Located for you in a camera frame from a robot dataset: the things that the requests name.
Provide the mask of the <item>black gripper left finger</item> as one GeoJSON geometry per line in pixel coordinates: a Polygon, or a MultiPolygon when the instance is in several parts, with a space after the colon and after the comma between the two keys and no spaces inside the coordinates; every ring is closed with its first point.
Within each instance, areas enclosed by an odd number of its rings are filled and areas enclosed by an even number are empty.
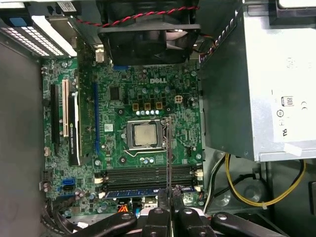
{"type": "Polygon", "coordinates": [[[168,237],[170,210],[168,191],[158,192],[158,206],[144,208],[137,217],[121,212],[79,230],[73,237],[168,237]]]}

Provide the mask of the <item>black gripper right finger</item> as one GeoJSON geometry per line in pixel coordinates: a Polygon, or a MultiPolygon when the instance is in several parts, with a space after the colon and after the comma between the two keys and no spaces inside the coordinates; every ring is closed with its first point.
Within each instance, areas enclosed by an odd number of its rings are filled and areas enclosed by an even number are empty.
{"type": "Polygon", "coordinates": [[[179,186],[172,190],[172,206],[175,211],[175,230],[179,237],[285,236],[272,226],[259,225],[227,212],[218,212],[208,219],[201,211],[184,205],[182,188],[179,186]]]}

